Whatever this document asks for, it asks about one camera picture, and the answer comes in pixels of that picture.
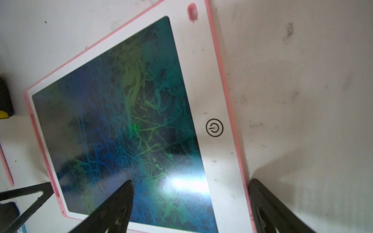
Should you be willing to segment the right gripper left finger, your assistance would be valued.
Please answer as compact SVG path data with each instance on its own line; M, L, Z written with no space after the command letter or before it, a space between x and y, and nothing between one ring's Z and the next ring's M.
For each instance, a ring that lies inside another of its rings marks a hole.
M126 181L72 233L126 233L134 202L134 185Z

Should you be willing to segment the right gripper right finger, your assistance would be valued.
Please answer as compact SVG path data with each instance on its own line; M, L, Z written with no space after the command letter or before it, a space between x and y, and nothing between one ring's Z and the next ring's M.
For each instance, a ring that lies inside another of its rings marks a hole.
M314 232L258 179L252 179L249 182L248 191L258 233Z

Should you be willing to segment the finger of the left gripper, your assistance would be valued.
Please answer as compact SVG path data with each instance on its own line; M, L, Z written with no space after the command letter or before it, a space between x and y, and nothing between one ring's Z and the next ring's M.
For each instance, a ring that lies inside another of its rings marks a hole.
M53 194L50 182L1 192L1 232L18 233Z

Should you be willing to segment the pink stylus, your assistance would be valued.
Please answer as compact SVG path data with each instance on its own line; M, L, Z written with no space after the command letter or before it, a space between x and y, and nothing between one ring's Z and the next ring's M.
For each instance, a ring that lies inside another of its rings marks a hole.
M2 146L0 146L0 153L1 153L1 162L3 165L4 171L5 171L6 177L8 179L8 182L12 187L14 187L14 180L13 180L10 168L8 166L7 160L5 158Z

